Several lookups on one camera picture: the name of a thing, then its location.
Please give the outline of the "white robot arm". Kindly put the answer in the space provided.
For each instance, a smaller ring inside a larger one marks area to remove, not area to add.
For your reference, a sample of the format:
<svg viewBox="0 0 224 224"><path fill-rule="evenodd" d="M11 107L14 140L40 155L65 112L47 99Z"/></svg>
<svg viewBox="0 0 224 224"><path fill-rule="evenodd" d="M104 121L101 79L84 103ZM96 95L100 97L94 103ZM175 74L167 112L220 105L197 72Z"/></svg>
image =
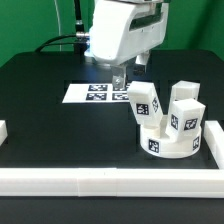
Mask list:
<svg viewBox="0 0 224 224"><path fill-rule="evenodd" d="M109 66L112 85L124 89L127 67L134 73L146 73L150 52L165 38L171 0L94 0L93 24L88 32L81 29L76 37L88 46L88 61Z"/></svg>

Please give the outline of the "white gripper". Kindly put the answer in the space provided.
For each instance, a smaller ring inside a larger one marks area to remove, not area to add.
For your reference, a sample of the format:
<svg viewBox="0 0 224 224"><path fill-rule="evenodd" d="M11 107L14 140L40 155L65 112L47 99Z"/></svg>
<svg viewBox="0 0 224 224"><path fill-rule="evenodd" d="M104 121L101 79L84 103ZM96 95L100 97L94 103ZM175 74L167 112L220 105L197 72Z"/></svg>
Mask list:
<svg viewBox="0 0 224 224"><path fill-rule="evenodd" d="M90 32L93 57L112 66L112 85L126 87L127 69L120 65L136 57L133 72L144 75L150 54L165 38L169 0L97 0Z"/></svg>

